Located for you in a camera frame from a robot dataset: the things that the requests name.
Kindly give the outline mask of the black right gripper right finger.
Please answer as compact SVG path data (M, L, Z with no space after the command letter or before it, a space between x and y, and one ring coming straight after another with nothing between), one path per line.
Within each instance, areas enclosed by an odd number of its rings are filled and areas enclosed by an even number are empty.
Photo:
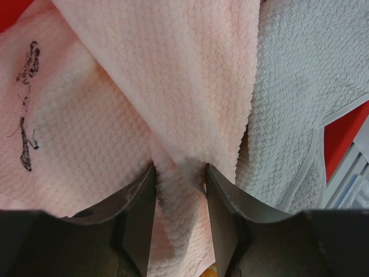
M308 209L290 215L206 166L218 276L367 276L368 211Z

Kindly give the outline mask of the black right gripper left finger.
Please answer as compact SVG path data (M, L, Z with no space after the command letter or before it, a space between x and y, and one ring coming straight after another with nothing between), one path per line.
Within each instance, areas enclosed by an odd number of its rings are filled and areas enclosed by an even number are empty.
M1 212L2 276L146 276L156 170L74 216Z

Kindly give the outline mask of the pink waffle towel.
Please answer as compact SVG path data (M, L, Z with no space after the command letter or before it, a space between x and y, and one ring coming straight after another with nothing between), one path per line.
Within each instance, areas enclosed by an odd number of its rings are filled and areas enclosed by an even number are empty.
M1 34L1 208L71 216L158 172L149 276L214 263L205 165L234 181L259 1L34 1Z

